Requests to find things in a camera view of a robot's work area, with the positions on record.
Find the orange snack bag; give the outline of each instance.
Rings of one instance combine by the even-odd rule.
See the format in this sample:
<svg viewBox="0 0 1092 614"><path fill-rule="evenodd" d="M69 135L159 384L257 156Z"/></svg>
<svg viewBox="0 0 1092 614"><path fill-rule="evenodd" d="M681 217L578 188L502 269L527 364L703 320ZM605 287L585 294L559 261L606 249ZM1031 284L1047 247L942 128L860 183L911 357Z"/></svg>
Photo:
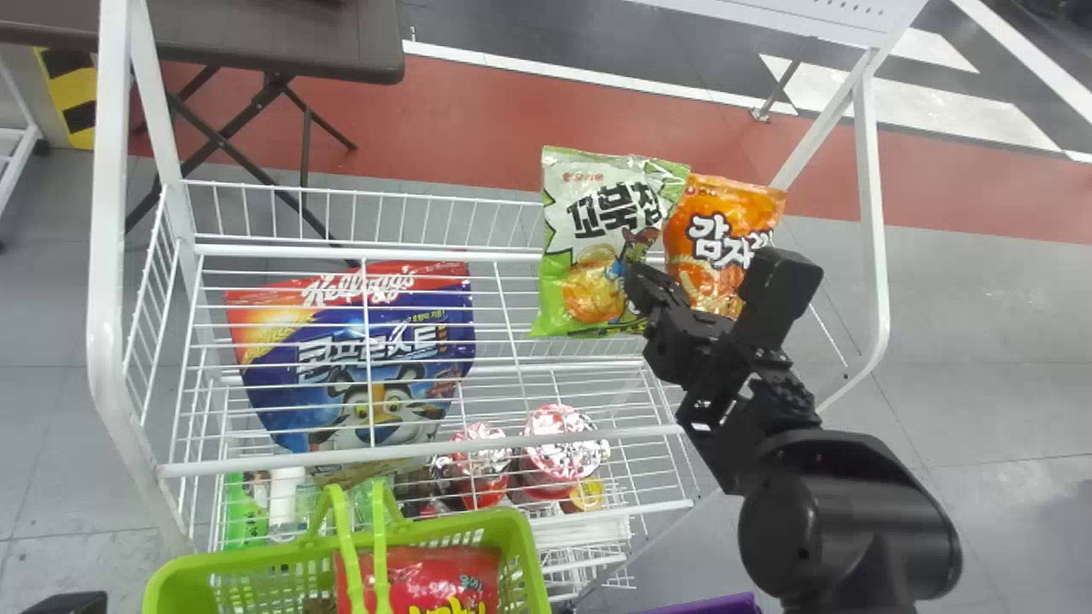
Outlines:
<svg viewBox="0 0 1092 614"><path fill-rule="evenodd" d="M785 192L712 175L690 175L664 227L667 272L701 311L739 317L739 284L756 249L785 211Z"/></svg>

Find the black robotic arm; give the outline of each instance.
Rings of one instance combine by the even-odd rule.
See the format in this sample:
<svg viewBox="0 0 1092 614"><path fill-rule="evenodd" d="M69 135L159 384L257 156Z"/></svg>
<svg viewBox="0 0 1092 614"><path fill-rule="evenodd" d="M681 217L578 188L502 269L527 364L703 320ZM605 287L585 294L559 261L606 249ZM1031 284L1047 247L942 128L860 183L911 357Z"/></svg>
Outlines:
<svg viewBox="0 0 1092 614"><path fill-rule="evenodd" d="M739 548L755 583L790 614L913 614L956 586L959 538L882 441L820 426L782 344L821 280L803 256L760 249L735 322L691 309L646 264L629 265L625 284L648 316L645 361L686 392L676 421L724 492L744 497Z"/></svg>

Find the purple object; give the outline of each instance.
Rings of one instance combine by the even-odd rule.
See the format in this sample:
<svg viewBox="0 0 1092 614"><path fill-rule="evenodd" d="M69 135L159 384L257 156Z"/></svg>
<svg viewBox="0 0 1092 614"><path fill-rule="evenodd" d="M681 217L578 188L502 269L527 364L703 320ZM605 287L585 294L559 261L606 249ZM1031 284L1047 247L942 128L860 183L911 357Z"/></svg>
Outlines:
<svg viewBox="0 0 1092 614"><path fill-rule="evenodd" d="M755 593L741 592L645 610L641 614L762 614L762 610L755 603Z"/></svg>

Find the green basket handle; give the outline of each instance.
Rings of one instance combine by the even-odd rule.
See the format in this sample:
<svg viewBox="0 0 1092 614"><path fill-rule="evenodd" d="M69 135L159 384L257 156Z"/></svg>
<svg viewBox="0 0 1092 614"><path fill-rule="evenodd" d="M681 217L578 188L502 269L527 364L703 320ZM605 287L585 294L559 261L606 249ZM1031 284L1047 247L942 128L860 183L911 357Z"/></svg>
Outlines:
<svg viewBox="0 0 1092 614"><path fill-rule="evenodd" d="M356 545L353 543L353 526L348 521L345 493L341 486L330 484L322 489L319 506L314 516L311 517L311 523L307 528L307 533L300 539L300 543L308 545L318 539L319 528L331 509L334 512L337 550L341 551L342 562L345 564L345 585L351 612L353 614L368 614L368 610L364 605L360 560L357 558ZM375 562L373 575L376 578L375 614L393 614L391 610L391 582L387 576L387 522L381 521L385 517L390 517L390 523L394 527L412 522L402 516L402 511L399 510L399 506L394 501L394 494L387 487L387 484L382 480L376 480L371 485L371 556Z"/></svg>

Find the red floor stripe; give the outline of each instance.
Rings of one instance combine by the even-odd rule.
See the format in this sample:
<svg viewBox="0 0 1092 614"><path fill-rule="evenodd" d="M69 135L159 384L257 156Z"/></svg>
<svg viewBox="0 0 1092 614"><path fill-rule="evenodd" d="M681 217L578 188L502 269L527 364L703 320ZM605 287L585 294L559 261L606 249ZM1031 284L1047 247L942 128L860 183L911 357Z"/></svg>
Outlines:
<svg viewBox="0 0 1092 614"><path fill-rule="evenodd" d="M539 187L543 144L642 153L686 162L696 172L764 182L809 120L752 121L741 108L407 57L395 86L299 79L296 91L360 144L346 152L312 132L311 169L371 177L521 190ZM165 64L177 90L198 71ZM241 108L258 73L224 70L191 98L213 126ZM269 168L298 168L301 114L282 98L233 143ZM203 143L178 122L183 155ZM146 138L134 154L150 155ZM1033 153L881 131L889 224L1092 245L1092 165ZM223 153L213 162L229 163ZM790 191L795 215L855 220L853 129L840 126Z"/></svg>

